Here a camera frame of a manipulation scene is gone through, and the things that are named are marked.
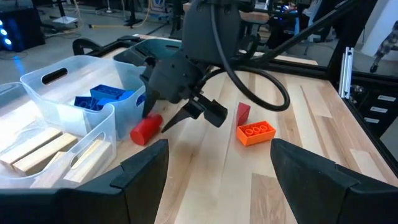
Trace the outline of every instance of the wooden table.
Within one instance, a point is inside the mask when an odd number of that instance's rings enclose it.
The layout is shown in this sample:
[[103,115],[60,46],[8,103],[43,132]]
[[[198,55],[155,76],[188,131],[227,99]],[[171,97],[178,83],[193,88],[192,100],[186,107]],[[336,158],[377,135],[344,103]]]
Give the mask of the wooden table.
[[[244,147],[235,138],[239,102],[251,105],[248,123],[268,121],[277,130],[276,138],[398,186],[398,179],[328,81],[271,74],[290,93],[292,103],[288,110],[276,113],[258,107],[224,73],[203,88],[207,98],[228,109],[220,128],[203,116],[186,119],[148,144],[166,138],[170,146],[169,172],[156,223],[296,223],[275,176],[270,142]],[[282,103],[276,87],[265,78],[248,72],[238,75],[257,96]],[[165,122],[184,104],[163,103],[160,108]],[[130,140],[121,142],[117,158],[108,169],[143,148]]]
[[[185,13],[191,8],[191,3],[185,3],[183,6],[183,10]],[[239,12],[241,15],[241,19],[244,19],[246,21],[261,21],[261,22],[267,22],[269,19],[268,13],[263,13],[263,12]]]

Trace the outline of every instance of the red block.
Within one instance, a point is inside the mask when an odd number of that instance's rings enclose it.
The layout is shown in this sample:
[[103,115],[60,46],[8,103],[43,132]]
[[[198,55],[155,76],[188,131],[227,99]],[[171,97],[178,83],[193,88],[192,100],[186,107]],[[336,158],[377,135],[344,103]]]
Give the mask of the red block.
[[239,103],[238,111],[236,112],[236,125],[241,126],[243,125],[249,117],[250,113],[250,106],[244,103]]
[[144,118],[133,130],[130,132],[131,140],[140,145],[145,146],[149,140],[159,131],[163,118],[159,114],[149,115]]

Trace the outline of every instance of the orange lego brick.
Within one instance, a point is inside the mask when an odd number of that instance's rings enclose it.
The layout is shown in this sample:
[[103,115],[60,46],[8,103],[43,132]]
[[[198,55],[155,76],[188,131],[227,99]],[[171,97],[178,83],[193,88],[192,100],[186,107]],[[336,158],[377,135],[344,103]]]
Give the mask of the orange lego brick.
[[250,146],[271,140],[274,138],[275,133],[275,128],[273,128],[267,121],[242,125],[236,128],[236,137],[244,146]]

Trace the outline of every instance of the blue lego brick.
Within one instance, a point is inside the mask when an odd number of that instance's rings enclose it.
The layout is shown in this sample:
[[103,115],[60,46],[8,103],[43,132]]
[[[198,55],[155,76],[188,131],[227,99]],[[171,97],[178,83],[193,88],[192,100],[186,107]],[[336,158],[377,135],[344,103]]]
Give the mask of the blue lego brick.
[[145,95],[139,96],[139,98],[137,99],[137,106],[140,105],[144,101],[145,101]]
[[115,101],[118,101],[118,100],[113,100],[113,99],[108,99],[108,98],[102,98],[102,99],[98,100],[97,105],[98,105],[98,106],[104,106],[104,105],[107,104],[107,103],[111,103],[111,102],[115,102]]
[[131,90],[126,90],[120,97],[118,100],[125,100],[127,98],[129,98],[130,96],[132,96],[134,94],[134,91]]
[[86,108],[89,110],[99,111],[102,109],[103,106],[97,105],[98,100],[87,97],[87,96],[76,96],[75,98],[75,106],[79,106],[81,108]]
[[117,100],[125,91],[106,85],[98,85],[90,90],[91,97],[100,100],[102,98]]

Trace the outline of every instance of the clear plastic container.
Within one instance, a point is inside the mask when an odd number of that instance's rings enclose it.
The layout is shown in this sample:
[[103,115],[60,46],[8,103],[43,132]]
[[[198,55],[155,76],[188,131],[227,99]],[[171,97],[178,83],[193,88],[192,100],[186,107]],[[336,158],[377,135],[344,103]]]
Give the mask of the clear plastic container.
[[[139,79],[144,70],[145,67],[114,60],[73,56],[28,73],[21,77],[21,82],[28,86],[28,94],[33,99],[37,95],[43,100],[66,105],[73,105],[76,96],[90,96],[90,89],[100,84],[135,91],[125,100],[110,103],[115,107],[117,137],[126,139],[130,130],[142,119],[144,104],[137,105],[137,100],[145,93],[144,84]],[[56,114],[50,110],[42,112],[46,116]]]
[[[12,166],[0,163],[0,188],[79,186],[82,182],[70,182],[64,176],[71,171],[73,161],[80,158],[95,140],[101,140],[100,146],[106,145],[107,148],[101,151],[101,159],[96,159],[98,163],[92,166],[92,178],[102,174],[116,157],[113,105],[105,105],[101,111],[81,110],[70,105],[44,101],[23,83],[0,85],[0,158],[48,127],[72,134],[78,138],[78,142],[59,160],[32,175],[22,176]],[[93,161],[93,158],[99,156],[98,153],[98,150],[93,151],[73,170]]]

